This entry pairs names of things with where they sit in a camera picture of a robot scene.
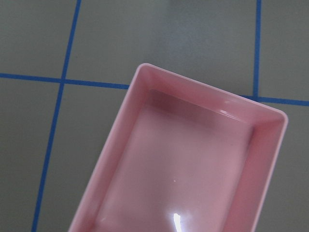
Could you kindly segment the pink plastic bin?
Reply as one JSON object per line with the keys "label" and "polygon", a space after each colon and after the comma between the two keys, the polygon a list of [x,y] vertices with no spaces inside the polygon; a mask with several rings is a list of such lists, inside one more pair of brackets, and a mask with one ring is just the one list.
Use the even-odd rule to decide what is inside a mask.
{"label": "pink plastic bin", "polygon": [[71,232],[253,232],[285,112],[141,64]]}

